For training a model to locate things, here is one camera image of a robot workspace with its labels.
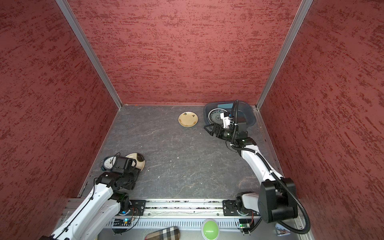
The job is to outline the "teal patterned small plate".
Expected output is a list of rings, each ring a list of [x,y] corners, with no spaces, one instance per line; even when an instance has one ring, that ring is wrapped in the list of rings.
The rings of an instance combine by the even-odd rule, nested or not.
[[[228,111],[221,108],[212,109],[208,114],[208,121],[210,124],[223,125],[222,114],[228,114]]]

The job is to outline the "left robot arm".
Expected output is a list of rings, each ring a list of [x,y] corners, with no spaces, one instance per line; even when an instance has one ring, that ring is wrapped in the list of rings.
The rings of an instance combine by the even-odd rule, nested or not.
[[[145,166],[144,156],[132,153],[122,157],[117,153],[102,165],[104,171],[94,179],[88,196],[60,227],[41,240],[94,240],[115,216],[128,216],[130,220],[141,214],[130,201],[129,191]]]

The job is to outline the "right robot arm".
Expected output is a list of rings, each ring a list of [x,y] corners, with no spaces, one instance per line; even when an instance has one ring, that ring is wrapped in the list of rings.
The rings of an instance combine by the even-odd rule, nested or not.
[[[251,167],[260,183],[258,193],[242,193],[236,198],[242,215],[256,212],[266,223],[278,223],[299,235],[311,229],[309,215],[297,197],[296,185],[278,173],[261,153],[256,142],[248,136],[246,123],[224,118],[224,124],[210,124],[204,130],[210,136],[224,140]]]

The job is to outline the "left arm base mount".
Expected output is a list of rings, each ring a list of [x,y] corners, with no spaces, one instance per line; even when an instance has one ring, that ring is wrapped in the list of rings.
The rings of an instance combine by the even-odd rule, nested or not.
[[[121,203],[119,216],[142,216],[146,207],[146,200],[125,200]]]

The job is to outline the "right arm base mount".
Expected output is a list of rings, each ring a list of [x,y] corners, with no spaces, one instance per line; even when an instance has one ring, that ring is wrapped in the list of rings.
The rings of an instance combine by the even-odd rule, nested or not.
[[[224,200],[223,202],[224,216],[248,216],[250,210],[247,210],[240,199]]]

